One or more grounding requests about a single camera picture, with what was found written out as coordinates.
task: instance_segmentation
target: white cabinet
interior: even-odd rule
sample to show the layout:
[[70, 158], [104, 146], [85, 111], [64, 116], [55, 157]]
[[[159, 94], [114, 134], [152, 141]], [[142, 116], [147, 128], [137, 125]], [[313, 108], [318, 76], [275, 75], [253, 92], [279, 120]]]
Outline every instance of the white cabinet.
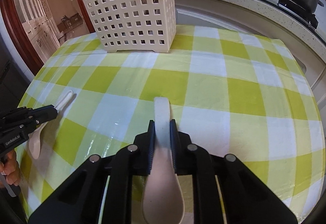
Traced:
[[14, 3], [28, 39], [42, 61], [46, 62], [60, 46], [52, 18], [45, 16], [40, 0], [14, 0]]

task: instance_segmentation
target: green checkered tablecloth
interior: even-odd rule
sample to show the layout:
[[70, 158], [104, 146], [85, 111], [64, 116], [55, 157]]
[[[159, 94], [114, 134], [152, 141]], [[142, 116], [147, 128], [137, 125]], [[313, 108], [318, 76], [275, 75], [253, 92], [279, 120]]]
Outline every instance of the green checkered tablecloth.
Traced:
[[[302, 220], [319, 199], [325, 142], [315, 99], [280, 40], [216, 28], [177, 26], [168, 54], [106, 53], [96, 34], [68, 40], [46, 62], [20, 106], [74, 101], [43, 130], [41, 154], [17, 150], [30, 215], [90, 155], [115, 154], [147, 131], [156, 96], [167, 97], [180, 131], [209, 153], [234, 153]], [[191, 179], [180, 177], [184, 223]], [[134, 178], [133, 220], [141, 220]]]

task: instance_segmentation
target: ceramic spoon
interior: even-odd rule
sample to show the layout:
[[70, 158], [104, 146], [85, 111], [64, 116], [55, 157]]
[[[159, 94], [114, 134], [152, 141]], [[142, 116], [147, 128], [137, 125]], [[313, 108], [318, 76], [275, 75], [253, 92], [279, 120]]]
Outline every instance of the ceramic spoon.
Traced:
[[179, 224], [184, 216], [184, 200], [174, 173], [170, 143], [170, 104], [154, 98], [155, 147], [150, 175], [142, 197], [143, 216], [148, 224]]
[[[58, 113], [66, 106], [66, 104], [70, 101], [72, 96], [74, 95], [73, 91], [69, 91], [62, 99], [61, 101], [55, 106], [55, 109], [58, 111]], [[31, 151], [31, 154], [34, 159], [38, 159], [40, 156], [41, 151], [41, 131], [46, 126], [48, 122], [43, 123], [40, 125], [36, 130], [34, 130], [33, 133], [29, 136], [29, 150]]]

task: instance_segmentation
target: white plastic basket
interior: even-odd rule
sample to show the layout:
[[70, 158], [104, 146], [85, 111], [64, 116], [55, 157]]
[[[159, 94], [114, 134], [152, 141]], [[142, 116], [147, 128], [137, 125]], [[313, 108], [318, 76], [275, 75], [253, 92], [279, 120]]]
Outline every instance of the white plastic basket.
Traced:
[[108, 52], [168, 52], [176, 32], [174, 0], [83, 0]]

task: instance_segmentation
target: countertop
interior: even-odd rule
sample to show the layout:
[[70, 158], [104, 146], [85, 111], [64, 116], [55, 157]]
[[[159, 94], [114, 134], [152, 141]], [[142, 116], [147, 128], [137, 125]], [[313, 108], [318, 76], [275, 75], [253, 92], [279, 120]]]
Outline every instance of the countertop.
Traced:
[[293, 33], [326, 63], [326, 45], [304, 25], [280, 9], [261, 0], [221, 0], [260, 14]]

